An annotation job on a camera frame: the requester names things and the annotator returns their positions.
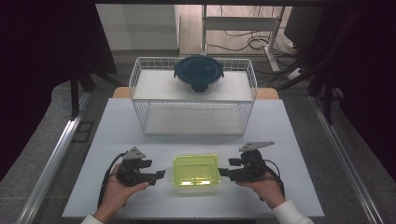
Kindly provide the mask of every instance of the white tabletop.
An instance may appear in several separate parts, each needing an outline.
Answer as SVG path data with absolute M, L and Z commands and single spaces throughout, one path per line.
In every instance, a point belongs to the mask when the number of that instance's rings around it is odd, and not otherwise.
M 274 141 L 260 149 L 266 160 L 276 163 L 285 184 L 286 198 L 310 217 L 321 217 L 318 201 L 304 159 L 281 100 L 256 101 L 243 136 L 147 136 L 144 135 L 130 99 L 109 99 L 78 181 L 63 217 L 85 217 L 96 211 L 106 169 L 121 152 L 138 147 L 153 160 L 144 173 L 166 170 L 164 179 L 132 196 L 117 213 L 130 219 L 253 219 L 272 217 L 271 210 L 247 188 L 227 177 L 212 189 L 183 191 L 172 185 L 173 158 L 185 154 L 217 154 L 219 167 L 235 169 L 229 158 L 239 158 L 246 142 Z

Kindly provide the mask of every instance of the human hand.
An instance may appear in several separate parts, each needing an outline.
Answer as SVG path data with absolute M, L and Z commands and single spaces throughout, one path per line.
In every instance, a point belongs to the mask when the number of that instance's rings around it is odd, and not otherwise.
M 285 202 L 285 198 L 282 195 L 280 186 L 277 184 L 274 177 L 266 172 L 263 180 L 256 182 L 240 182 L 235 181 L 235 183 L 242 187 L 248 187 L 254 190 L 259 197 L 265 200 L 268 206 L 273 209 Z
M 107 181 L 102 204 L 93 215 L 97 220 L 107 223 L 126 204 L 128 199 L 136 192 L 146 189 L 149 182 L 141 183 L 133 187 L 126 187 L 116 178 L 120 165 L 115 165 Z

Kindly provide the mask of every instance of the gray carpet floor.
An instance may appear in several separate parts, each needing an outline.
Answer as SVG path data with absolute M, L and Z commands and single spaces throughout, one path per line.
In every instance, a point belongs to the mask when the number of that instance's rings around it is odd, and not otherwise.
M 135 56 L 129 55 L 131 61 Z M 274 75 L 264 56 L 251 57 L 256 76 L 262 87 L 268 85 Z M 133 69 L 133 63 L 117 61 L 118 75 L 115 79 L 127 85 Z M 92 75 L 96 88 L 88 102 L 87 112 L 82 118 L 74 141 L 64 155 L 62 164 L 49 191 L 38 209 L 34 223 L 79 223 L 80 219 L 61 218 L 68 197 L 75 185 L 85 155 L 90 148 L 95 130 L 100 122 L 107 99 L 116 87 Z M 275 86 L 286 77 L 272 82 Z M 370 223 L 361 203 L 351 187 L 340 165 L 329 138 L 319 122 L 312 103 L 306 93 L 309 79 L 285 91 L 279 92 L 290 117 L 291 126 L 304 156 L 304 161 L 311 175 L 321 206 L 326 217 L 313 218 L 315 223 Z M 55 148 L 64 126 L 71 114 L 70 86 L 64 83 L 54 89 L 52 103 L 46 116 L 37 127 L 29 144 L 0 183 L 0 223 L 15 223 L 25 205 L 35 182 L 44 169 L 52 150 Z M 338 102 L 332 103 L 333 127 L 352 159 L 353 165 L 361 176 L 367 189 L 374 198 L 379 213 L 385 223 L 396 223 L 393 210 L 396 207 L 396 184 L 389 177 L 373 152 L 360 138 L 345 118 Z M 114 219 L 111 223 L 248 223 L 246 221 L 127 221 Z M 265 223 L 277 223 L 274 218 Z

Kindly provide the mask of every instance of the white wire basket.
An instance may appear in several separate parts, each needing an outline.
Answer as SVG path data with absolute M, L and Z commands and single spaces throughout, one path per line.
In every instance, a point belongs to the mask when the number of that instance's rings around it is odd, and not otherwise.
M 137 58 L 129 90 L 143 132 L 243 135 L 257 93 L 251 61 L 216 58 L 224 77 L 211 93 L 193 94 L 174 77 L 181 60 Z

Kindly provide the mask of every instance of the person's right hand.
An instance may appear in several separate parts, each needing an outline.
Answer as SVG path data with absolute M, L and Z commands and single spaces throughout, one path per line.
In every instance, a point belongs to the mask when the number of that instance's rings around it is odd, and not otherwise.
M 285 202 L 285 198 L 280 191 L 280 186 L 277 184 L 274 177 L 268 172 L 264 175 L 264 180 L 256 182 L 239 182 L 235 183 L 242 187 L 248 187 L 254 190 L 259 197 L 265 200 L 268 206 L 273 209 Z

